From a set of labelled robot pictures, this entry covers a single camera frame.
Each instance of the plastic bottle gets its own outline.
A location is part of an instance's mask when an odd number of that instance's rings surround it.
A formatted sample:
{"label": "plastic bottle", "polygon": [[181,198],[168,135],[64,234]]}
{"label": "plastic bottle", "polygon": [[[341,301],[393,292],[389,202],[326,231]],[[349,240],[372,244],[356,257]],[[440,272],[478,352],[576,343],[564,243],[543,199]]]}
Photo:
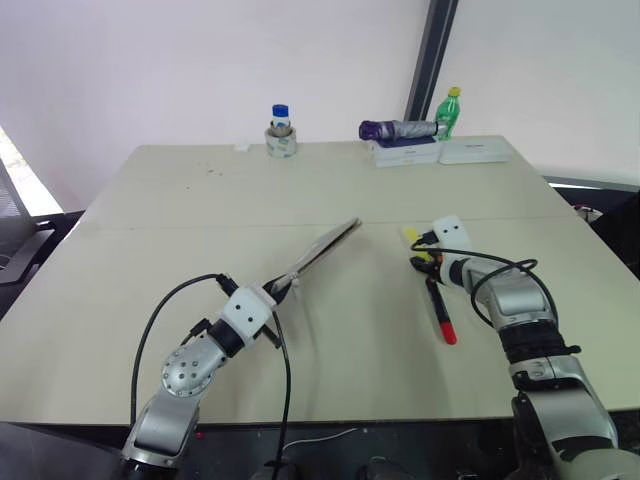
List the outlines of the plastic bottle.
{"label": "plastic bottle", "polygon": [[449,89],[449,96],[440,104],[436,111],[436,122],[447,126],[446,132],[438,135],[438,140],[448,140],[451,138],[451,132],[456,124],[456,120],[458,120],[458,115],[460,115],[459,96],[460,87],[451,87]]}

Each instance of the office chair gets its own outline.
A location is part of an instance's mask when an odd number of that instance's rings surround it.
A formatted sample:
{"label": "office chair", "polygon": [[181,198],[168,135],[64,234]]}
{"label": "office chair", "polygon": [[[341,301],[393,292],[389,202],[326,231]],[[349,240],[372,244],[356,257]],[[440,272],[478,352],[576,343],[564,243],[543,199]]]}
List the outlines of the office chair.
{"label": "office chair", "polygon": [[0,160],[0,318],[53,250],[55,231],[29,215]]}

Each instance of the white wall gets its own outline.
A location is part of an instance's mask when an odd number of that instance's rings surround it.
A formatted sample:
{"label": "white wall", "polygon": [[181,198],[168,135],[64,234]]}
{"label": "white wall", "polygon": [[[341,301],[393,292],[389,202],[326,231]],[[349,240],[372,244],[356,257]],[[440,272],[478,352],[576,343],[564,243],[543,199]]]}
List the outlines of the white wall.
{"label": "white wall", "polygon": [[640,185],[638,0],[460,0],[430,115],[505,135],[547,175]]}
{"label": "white wall", "polygon": [[0,0],[0,125],[65,210],[140,144],[401,118],[428,0]]}

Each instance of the black cable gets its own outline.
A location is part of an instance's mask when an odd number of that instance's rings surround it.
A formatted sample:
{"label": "black cable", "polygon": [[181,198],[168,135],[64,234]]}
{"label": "black cable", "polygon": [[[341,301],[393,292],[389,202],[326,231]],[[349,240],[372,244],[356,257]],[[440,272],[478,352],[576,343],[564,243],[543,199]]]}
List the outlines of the black cable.
{"label": "black cable", "polygon": [[136,423],[136,410],[137,410],[137,401],[138,401],[138,373],[140,370],[140,361],[142,360],[142,352],[144,350],[144,345],[147,343],[147,337],[149,336],[149,332],[151,331],[151,327],[153,327],[160,310],[164,305],[173,297],[176,293],[182,290],[189,285],[193,285],[194,283],[201,282],[203,280],[208,280],[210,278],[217,279],[219,275],[217,273],[208,273],[206,275],[200,275],[199,277],[192,278],[191,280],[187,280],[186,282],[181,283],[169,293],[167,293],[160,303],[156,306],[151,317],[147,321],[147,325],[144,327],[144,331],[142,332],[142,337],[140,337],[140,343],[138,344],[138,350],[136,351],[136,359],[133,362],[133,373],[131,375],[131,402],[130,402],[130,419],[131,419],[131,427],[133,427]]}
{"label": "black cable", "polygon": [[457,250],[457,249],[453,249],[453,248],[436,248],[436,247],[433,247],[433,248],[432,247],[418,248],[417,245],[419,245],[419,244],[420,244],[420,240],[418,240],[413,245],[411,245],[411,250],[413,250],[414,252],[427,252],[429,254],[431,254],[431,253],[456,253],[456,254],[459,254],[459,255],[468,255],[468,256],[471,256],[471,257],[485,258],[487,260],[493,260],[495,262],[500,262],[500,263],[506,264],[505,267],[499,268],[498,270],[494,270],[493,272],[491,272],[491,273],[485,275],[484,277],[482,277],[478,281],[476,286],[471,290],[471,306],[473,307],[473,310],[476,312],[476,314],[480,317],[480,319],[483,322],[485,322],[487,325],[490,325],[491,327],[493,327],[493,324],[491,323],[491,320],[489,320],[480,311],[480,308],[478,307],[477,300],[476,300],[476,296],[477,296],[478,289],[479,289],[478,285],[482,286],[482,284],[484,284],[487,280],[489,280],[492,277],[498,275],[499,273],[504,273],[504,272],[506,272],[508,270],[511,270],[512,268],[517,268],[521,272],[526,273],[527,275],[529,275],[529,277],[531,277],[531,279],[534,282],[536,282],[538,284],[540,289],[543,291],[543,293],[547,297],[547,300],[549,302],[549,307],[551,308],[551,313],[553,314],[553,316],[555,318],[556,325],[558,325],[560,323],[560,320],[559,320],[559,317],[558,317],[558,309],[556,308],[556,303],[553,300],[553,296],[551,295],[551,292],[549,291],[549,289],[547,288],[545,283],[535,273],[533,273],[531,271],[531,269],[534,268],[538,264],[537,260],[527,259],[527,260],[522,260],[520,262],[513,262],[513,261],[508,260],[508,259],[503,258],[503,257],[497,257],[495,255],[489,255],[487,253],[472,252],[472,251],[469,251],[469,250]]}
{"label": "black cable", "polygon": [[280,464],[282,463],[282,451],[284,449],[284,441],[287,435],[287,422],[289,421],[289,404],[291,403],[291,364],[289,362],[289,352],[287,351],[287,344],[284,341],[284,333],[282,332],[282,325],[280,325],[280,319],[278,314],[273,312],[273,321],[276,324],[276,330],[280,337],[280,346],[282,347],[282,357],[284,359],[284,370],[286,375],[286,390],[284,395],[284,410],[282,412],[282,423],[280,424],[280,438],[278,439],[278,450],[276,452],[275,465],[273,467],[273,473],[271,474],[271,480],[278,478],[278,472],[280,470]]}

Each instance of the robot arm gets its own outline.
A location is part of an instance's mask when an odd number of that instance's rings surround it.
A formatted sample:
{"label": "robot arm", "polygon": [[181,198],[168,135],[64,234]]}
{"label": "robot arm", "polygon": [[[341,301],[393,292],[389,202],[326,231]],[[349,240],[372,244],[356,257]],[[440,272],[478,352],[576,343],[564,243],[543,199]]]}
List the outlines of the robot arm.
{"label": "robot arm", "polygon": [[229,301],[206,333],[174,350],[162,368],[158,392],[144,406],[122,450],[117,479],[172,479],[184,458],[198,422],[200,400],[218,368],[264,333],[276,347],[280,339],[266,325],[293,280],[353,233],[361,222],[353,218],[322,235],[282,276],[263,287],[238,288],[233,280],[218,280]]}
{"label": "robot arm", "polygon": [[127,468],[156,476],[159,469],[175,473],[197,424],[200,400],[216,370],[254,342],[275,307],[262,288],[238,288],[206,334],[169,355],[162,368],[162,385],[143,408],[122,450]]}
{"label": "robot arm", "polygon": [[[471,250],[456,217],[434,222],[423,239]],[[613,421],[572,355],[580,349],[565,345],[540,285],[526,271],[484,258],[443,252],[439,262],[447,285],[471,293],[482,282],[476,299],[489,313],[518,390],[512,407],[524,463],[544,465],[557,478],[640,478],[638,457],[617,449]],[[504,271],[487,277],[498,269]]]}

